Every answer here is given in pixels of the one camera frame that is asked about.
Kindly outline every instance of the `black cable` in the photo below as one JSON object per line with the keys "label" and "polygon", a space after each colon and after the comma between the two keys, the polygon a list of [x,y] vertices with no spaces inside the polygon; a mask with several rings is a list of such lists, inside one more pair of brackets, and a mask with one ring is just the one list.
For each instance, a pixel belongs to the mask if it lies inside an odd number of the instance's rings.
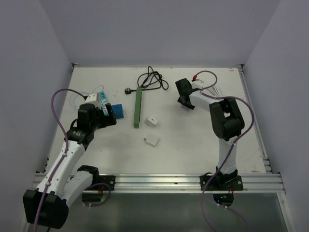
{"label": "black cable", "polygon": [[[144,76],[146,76],[146,78],[140,84],[140,79]],[[154,90],[154,89],[160,89],[160,88],[167,90],[169,88],[169,84],[166,80],[163,80],[162,78],[163,76],[158,71],[154,71],[151,66],[148,66],[147,73],[143,73],[142,75],[138,77],[137,86],[142,88],[142,91]],[[159,83],[160,86],[154,87],[154,88],[148,88],[149,86],[152,86],[156,83]],[[131,92],[134,92],[134,91],[136,91],[136,89],[130,89],[130,88],[125,89],[126,94],[130,94]]]}

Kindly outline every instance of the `green block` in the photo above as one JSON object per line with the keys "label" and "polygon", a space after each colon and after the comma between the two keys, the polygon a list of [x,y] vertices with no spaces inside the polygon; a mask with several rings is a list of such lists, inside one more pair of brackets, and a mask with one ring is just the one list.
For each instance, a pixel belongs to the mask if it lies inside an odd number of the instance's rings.
{"label": "green block", "polygon": [[141,88],[136,89],[135,110],[134,110],[134,128],[140,127],[140,108],[141,108]]}

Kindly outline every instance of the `purple cable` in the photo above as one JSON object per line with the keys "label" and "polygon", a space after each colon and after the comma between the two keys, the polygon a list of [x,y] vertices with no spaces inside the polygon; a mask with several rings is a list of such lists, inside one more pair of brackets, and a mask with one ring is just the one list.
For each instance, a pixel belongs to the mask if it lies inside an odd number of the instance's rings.
{"label": "purple cable", "polygon": [[105,183],[93,184],[93,185],[90,185],[90,186],[89,186],[88,188],[86,188],[85,190],[90,189],[90,188],[95,187],[95,186],[100,186],[100,185],[103,185],[103,186],[105,186],[105,187],[108,188],[108,191],[109,191],[109,192],[108,192],[107,198],[106,198],[103,202],[100,202],[100,203],[98,203],[98,204],[85,204],[85,205],[87,205],[87,206],[89,206],[89,207],[96,207],[96,206],[100,206],[100,205],[104,204],[104,203],[109,199],[109,197],[111,196],[112,189],[111,189],[111,187],[110,187],[108,184],[105,184]]}
{"label": "purple cable", "polygon": [[[209,219],[207,218],[207,215],[206,215],[206,213],[205,213],[205,209],[204,209],[204,207],[203,207],[203,206],[204,206],[204,193],[205,193],[205,190],[206,190],[208,184],[211,182],[212,179],[214,179],[214,177],[215,177],[215,176],[220,172],[220,170],[222,169],[223,165],[225,164],[225,162],[227,161],[228,157],[230,156],[230,154],[231,154],[231,152],[232,152],[232,150],[233,150],[234,145],[236,144],[236,142],[237,142],[240,138],[242,138],[246,133],[248,133],[249,130],[251,130],[251,128],[253,127],[253,125],[254,125],[254,113],[253,113],[253,109],[250,107],[250,105],[249,105],[246,101],[244,101],[243,99],[241,99],[241,98],[232,97],[232,96],[218,97],[218,98],[216,98],[216,97],[214,97],[214,96],[211,96],[211,95],[208,95],[208,94],[204,93],[203,90],[208,89],[208,88],[210,88],[210,87],[213,87],[213,86],[217,83],[218,77],[217,77],[217,75],[214,74],[213,72],[211,72],[211,71],[206,71],[206,70],[205,70],[205,71],[200,71],[200,72],[198,72],[195,76],[199,75],[200,73],[211,73],[211,74],[213,74],[214,77],[216,78],[214,84],[212,84],[212,85],[210,85],[210,86],[207,86],[207,87],[201,89],[200,93],[201,93],[203,96],[208,97],[208,98],[211,98],[211,99],[215,99],[215,100],[223,100],[223,99],[236,99],[236,100],[239,100],[239,101],[241,101],[242,103],[244,103],[244,104],[248,107],[248,109],[249,109],[249,111],[250,111],[250,114],[251,114],[251,117],[252,117],[252,121],[251,121],[250,126],[247,128],[247,130],[246,130],[244,133],[242,133],[240,136],[238,136],[238,137],[233,141],[233,143],[232,143],[232,145],[231,145],[231,147],[230,147],[230,149],[229,149],[229,151],[228,151],[228,153],[227,153],[226,158],[224,159],[224,161],[222,162],[222,164],[221,164],[221,166],[218,168],[218,170],[214,173],[214,175],[212,175],[212,177],[209,178],[209,180],[206,182],[206,184],[205,184],[205,186],[204,186],[204,188],[203,188],[203,191],[202,191],[202,197],[201,197],[201,210],[202,210],[202,214],[203,214],[203,216],[204,216],[204,219],[207,221],[208,225],[209,225],[214,231],[218,232],[218,230],[214,227],[214,225],[209,221]],[[233,211],[234,213],[238,214],[238,215],[245,221],[247,231],[250,231],[250,228],[249,228],[249,224],[248,224],[247,219],[246,219],[240,212],[238,212],[237,210],[235,210],[235,209],[233,209],[233,208],[228,208],[228,209],[231,210],[231,211]]]}
{"label": "purple cable", "polygon": [[[58,116],[57,116],[57,114],[56,114],[56,112],[55,112],[55,108],[54,108],[54,99],[55,99],[55,96],[57,95],[57,93],[62,92],[62,91],[71,91],[71,92],[74,92],[74,93],[77,93],[77,94],[81,95],[83,98],[85,97],[83,94],[81,94],[81,93],[79,93],[79,92],[77,92],[77,91],[75,91],[75,90],[73,90],[73,89],[70,89],[70,88],[62,88],[62,89],[59,89],[59,90],[57,90],[57,91],[53,94],[53,96],[52,96],[52,100],[51,100],[51,102],[50,102],[50,105],[51,105],[51,107],[52,107],[53,115],[54,115],[54,117],[55,117],[55,119],[56,119],[58,125],[60,126],[62,132],[64,133],[64,137],[65,137],[65,141],[66,141],[66,148],[65,148],[65,150],[64,150],[64,154],[63,154],[62,157],[60,158],[59,162],[57,163],[57,165],[55,166],[55,168],[53,169],[52,173],[50,174],[50,176],[49,176],[49,178],[48,178],[48,180],[47,180],[47,182],[49,182],[49,183],[52,181],[53,176],[55,175],[55,173],[56,173],[58,167],[59,167],[60,164],[62,163],[62,161],[63,161],[63,159],[65,158],[65,155],[66,155],[66,153],[67,153],[67,151],[68,151],[68,149],[69,149],[69,141],[68,141],[67,133],[66,133],[66,131],[64,130],[64,128],[63,128],[63,126],[62,126],[62,124],[61,124],[61,122],[60,122],[60,120],[59,120],[59,118],[58,118]],[[40,202],[39,202],[38,210],[37,210],[37,213],[36,213],[35,219],[34,219],[34,232],[37,231],[38,222],[39,222],[39,215],[40,215],[40,211],[41,211],[41,208],[42,208],[43,200],[44,200],[44,198],[45,198],[45,195],[46,195],[46,192],[47,192],[48,187],[49,187],[48,185],[45,186],[44,191],[43,191],[43,194],[42,194],[41,199],[40,199]]]}

